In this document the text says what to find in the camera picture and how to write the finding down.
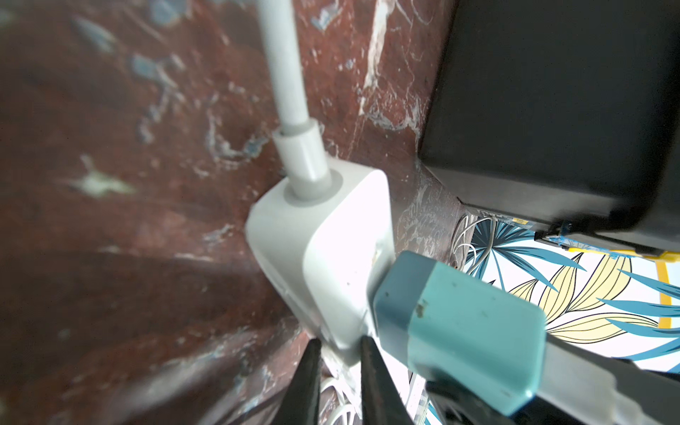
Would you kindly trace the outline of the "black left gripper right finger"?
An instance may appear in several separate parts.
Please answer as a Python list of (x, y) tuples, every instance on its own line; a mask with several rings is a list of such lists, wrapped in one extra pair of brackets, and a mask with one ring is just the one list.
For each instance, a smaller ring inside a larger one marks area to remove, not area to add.
[(414, 424), (371, 336), (361, 338), (361, 398), (364, 424)]

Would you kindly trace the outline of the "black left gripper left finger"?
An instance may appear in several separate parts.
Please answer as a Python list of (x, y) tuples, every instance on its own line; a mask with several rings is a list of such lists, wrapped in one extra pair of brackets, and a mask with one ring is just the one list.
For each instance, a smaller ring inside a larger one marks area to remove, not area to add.
[(274, 425), (317, 425), (322, 375), (322, 341), (308, 342), (290, 386), (274, 417)]

